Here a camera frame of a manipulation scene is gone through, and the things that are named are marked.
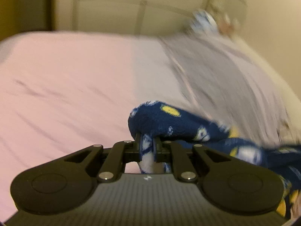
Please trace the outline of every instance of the ridged gray surface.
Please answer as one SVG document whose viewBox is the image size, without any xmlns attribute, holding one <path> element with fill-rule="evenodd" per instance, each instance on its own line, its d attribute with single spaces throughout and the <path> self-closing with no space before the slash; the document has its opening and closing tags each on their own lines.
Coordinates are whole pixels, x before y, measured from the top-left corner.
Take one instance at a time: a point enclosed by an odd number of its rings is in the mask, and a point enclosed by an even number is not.
<svg viewBox="0 0 301 226">
<path fill-rule="evenodd" d="M 280 226 L 285 220 L 275 212 L 237 216 L 204 199 L 194 184 L 178 182 L 172 174 L 123 174 L 114 183 L 97 187 L 80 207 L 66 213 L 39 216 L 18 212 L 7 226 L 113 226 L 198 225 Z"/>
</svg>

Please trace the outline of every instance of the black round pad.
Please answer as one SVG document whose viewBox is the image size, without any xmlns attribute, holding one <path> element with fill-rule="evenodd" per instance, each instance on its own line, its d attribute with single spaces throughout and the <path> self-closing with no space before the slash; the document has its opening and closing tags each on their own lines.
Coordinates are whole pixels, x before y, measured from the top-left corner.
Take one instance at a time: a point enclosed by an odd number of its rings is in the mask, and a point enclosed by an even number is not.
<svg viewBox="0 0 301 226">
<path fill-rule="evenodd" d="M 277 208 L 283 195 L 278 175 L 250 164 L 219 164 L 205 176 L 202 184 L 213 204 L 242 215 L 257 215 Z"/>
<path fill-rule="evenodd" d="M 22 210 L 54 214 L 82 204 L 89 198 L 95 183 L 76 163 L 49 163 L 19 174 L 11 184 L 11 195 Z"/>
</svg>

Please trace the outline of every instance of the pink bed sheet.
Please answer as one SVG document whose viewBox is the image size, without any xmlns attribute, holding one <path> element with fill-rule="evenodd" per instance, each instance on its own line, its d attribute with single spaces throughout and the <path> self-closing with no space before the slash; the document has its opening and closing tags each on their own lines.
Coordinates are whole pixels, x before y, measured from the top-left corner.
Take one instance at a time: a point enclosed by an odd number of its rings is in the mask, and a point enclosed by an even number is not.
<svg viewBox="0 0 301 226">
<path fill-rule="evenodd" d="M 140 103 L 133 50 L 130 37 L 112 35 L 15 39 L 0 64 L 0 221 L 16 211 L 9 188 L 18 173 L 95 143 L 131 139 L 127 118 Z"/>
</svg>

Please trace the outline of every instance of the mattress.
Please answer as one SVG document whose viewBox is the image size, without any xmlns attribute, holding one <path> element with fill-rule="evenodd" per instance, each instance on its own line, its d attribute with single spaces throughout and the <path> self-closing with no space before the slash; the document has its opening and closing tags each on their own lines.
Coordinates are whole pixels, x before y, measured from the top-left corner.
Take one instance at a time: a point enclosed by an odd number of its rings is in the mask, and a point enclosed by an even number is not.
<svg viewBox="0 0 301 226">
<path fill-rule="evenodd" d="M 146 37 L 40 32 L 1 43 L 0 221 L 16 211 L 10 183 L 23 170 L 132 139 L 128 115 L 142 102 L 189 106 L 168 61 Z"/>
</svg>

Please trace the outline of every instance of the logo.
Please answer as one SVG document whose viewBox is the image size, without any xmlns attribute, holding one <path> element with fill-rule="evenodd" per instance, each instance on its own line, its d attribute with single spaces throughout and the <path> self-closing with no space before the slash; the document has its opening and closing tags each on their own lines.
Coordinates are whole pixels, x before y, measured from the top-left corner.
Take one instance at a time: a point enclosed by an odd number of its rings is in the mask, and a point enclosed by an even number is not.
<svg viewBox="0 0 301 226">
<path fill-rule="evenodd" d="M 143 179 L 146 180 L 146 181 L 149 181 L 149 180 L 151 180 L 151 179 L 153 179 L 153 178 L 152 178 L 151 176 L 147 175 L 147 176 L 145 176 Z"/>
</svg>

